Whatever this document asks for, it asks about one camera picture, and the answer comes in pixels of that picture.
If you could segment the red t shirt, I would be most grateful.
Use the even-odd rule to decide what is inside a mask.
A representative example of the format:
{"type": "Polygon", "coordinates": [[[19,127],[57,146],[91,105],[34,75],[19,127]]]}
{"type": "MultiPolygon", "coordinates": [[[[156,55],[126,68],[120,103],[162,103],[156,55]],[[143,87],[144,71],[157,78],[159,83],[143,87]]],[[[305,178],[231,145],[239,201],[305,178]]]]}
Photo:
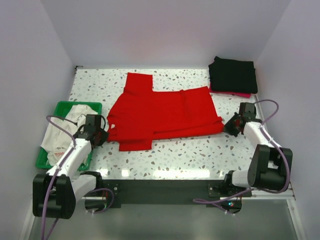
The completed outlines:
{"type": "Polygon", "coordinates": [[[206,86],[154,91],[152,75],[132,72],[127,74],[123,93],[107,121],[108,142],[117,142],[123,152],[150,150],[154,140],[207,136],[224,130],[206,86]]]}

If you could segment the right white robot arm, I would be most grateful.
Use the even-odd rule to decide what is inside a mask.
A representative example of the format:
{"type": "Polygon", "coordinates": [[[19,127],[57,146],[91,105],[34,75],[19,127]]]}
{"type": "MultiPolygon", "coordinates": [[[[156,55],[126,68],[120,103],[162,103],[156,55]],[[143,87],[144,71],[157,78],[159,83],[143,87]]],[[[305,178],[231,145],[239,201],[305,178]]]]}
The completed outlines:
{"type": "Polygon", "coordinates": [[[278,144],[265,128],[266,120],[257,118],[254,103],[242,102],[239,111],[224,125],[234,137],[245,136],[255,147],[247,170],[231,170],[223,180],[223,192],[230,197],[241,189],[257,189],[267,193],[285,192],[290,184],[293,152],[278,144]]]}

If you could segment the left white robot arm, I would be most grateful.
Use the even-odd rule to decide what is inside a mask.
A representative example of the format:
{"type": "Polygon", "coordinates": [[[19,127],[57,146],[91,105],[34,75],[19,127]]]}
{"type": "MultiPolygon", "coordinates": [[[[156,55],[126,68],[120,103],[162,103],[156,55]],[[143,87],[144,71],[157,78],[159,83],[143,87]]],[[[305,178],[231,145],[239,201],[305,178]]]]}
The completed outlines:
{"type": "Polygon", "coordinates": [[[71,135],[71,143],[61,159],[46,173],[37,174],[32,183],[32,213],[35,217],[69,219],[77,202],[90,193],[99,196],[104,190],[102,176],[85,171],[74,179],[83,160],[95,147],[108,139],[106,119],[88,114],[85,123],[71,135]]]}

